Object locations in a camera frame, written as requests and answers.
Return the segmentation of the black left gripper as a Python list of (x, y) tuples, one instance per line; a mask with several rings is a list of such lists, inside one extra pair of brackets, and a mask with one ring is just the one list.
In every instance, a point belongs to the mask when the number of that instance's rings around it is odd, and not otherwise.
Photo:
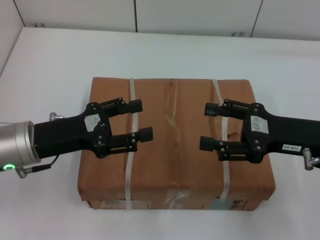
[(112, 135), (109, 117), (142, 111), (140, 99), (92, 102), (77, 116), (35, 124), (33, 145), (41, 159), (81, 150), (92, 151), (98, 158), (136, 152), (138, 142), (153, 140), (153, 128)]

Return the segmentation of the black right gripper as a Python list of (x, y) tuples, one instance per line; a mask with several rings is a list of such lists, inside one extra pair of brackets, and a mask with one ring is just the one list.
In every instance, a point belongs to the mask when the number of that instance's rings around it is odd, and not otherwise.
[(302, 156), (307, 148), (312, 157), (320, 156), (320, 122), (277, 116), (261, 103), (225, 99), (222, 105), (205, 104), (204, 115), (243, 120), (242, 142), (201, 136), (199, 149), (216, 151), (219, 161), (246, 161), (259, 164), (269, 153)]

